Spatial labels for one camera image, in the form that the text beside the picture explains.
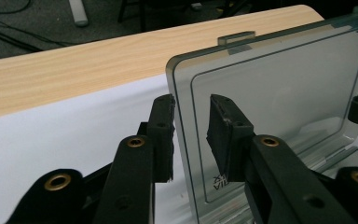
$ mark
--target gray carpet floor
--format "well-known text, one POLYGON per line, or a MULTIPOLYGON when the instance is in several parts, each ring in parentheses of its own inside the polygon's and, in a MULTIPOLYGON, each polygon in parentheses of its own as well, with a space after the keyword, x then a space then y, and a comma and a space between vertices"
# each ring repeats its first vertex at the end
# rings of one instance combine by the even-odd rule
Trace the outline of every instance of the gray carpet floor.
MULTIPOLYGON (((28 0, 0 0, 0 11, 10 11, 26 5, 28 0)), ((68 0, 31 0, 31 4, 21 12, 0 14, 0 21, 4 24, 31 32, 53 40, 65 42, 61 44, 49 43, 28 35, 19 30, 7 28, 0 23, 0 34, 20 40, 38 49, 50 50, 74 44, 88 43, 103 39, 141 33, 139 9, 129 6, 124 14, 124 21, 117 22, 121 0, 83 0, 89 19, 87 27, 76 27, 68 0)), ((202 10, 194 11, 190 7, 183 11, 183 7, 164 9, 146 8, 146 29, 154 31, 178 25, 201 21, 216 20, 221 12, 216 7, 224 5, 224 0, 210 0, 202 2, 202 10)), ((244 8, 239 14, 246 13, 244 8)), ((32 53, 0 39, 0 59, 32 53)))

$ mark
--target chair leg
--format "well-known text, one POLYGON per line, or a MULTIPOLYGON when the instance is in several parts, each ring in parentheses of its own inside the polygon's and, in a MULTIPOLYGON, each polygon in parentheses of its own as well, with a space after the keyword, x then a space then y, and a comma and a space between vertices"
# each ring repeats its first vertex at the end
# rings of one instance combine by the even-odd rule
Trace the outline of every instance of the chair leg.
POLYGON ((146 21, 145 21, 145 2, 144 0, 139 1, 139 12, 141 20, 141 32, 146 31, 146 21))
POLYGON ((127 0, 122 0, 120 12, 118 12, 118 19, 117 19, 118 22, 123 21, 123 16, 124 16, 124 11, 126 10, 126 6, 127 6, 127 0))

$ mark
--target wooden table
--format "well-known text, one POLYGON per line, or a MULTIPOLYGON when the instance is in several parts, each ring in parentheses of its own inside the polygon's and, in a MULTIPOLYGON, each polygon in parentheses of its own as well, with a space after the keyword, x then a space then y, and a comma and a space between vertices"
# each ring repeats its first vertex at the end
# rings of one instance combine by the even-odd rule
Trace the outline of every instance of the wooden table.
POLYGON ((215 46, 219 36, 322 19, 310 7, 285 7, 2 59, 0 116, 163 74, 172 56, 215 46))

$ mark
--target transparent acrylic sheet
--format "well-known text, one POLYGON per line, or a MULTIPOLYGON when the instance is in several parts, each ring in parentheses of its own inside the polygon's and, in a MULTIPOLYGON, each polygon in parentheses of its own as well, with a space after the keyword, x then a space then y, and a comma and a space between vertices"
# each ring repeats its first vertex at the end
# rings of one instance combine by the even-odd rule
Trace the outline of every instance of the transparent acrylic sheet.
POLYGON ((230 220, 247 202, 243 185, 219 174, 206 141, 210 95, 231 98, 256 134, 279 136, 309 167, 320 163, 358 133, 346 121, 358 94, 358 12, 173 57, 167 79, 193 212, 201 223, 230 220))

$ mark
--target clear plastic panel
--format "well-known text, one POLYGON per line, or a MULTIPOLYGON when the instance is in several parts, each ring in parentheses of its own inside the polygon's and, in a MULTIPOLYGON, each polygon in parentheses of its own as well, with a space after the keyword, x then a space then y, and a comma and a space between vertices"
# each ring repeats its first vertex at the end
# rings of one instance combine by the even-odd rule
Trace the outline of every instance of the clear plastic panel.
POLYGON ((346 120, 358 93, 358 12, 176 56, 167 79, 194 214, 228 223, 247 204, 243 184, 219 174, 206 141, 210 95, 231 98, 256 134, 279 136, 309 167, 320 163, 358 134, 346 120))

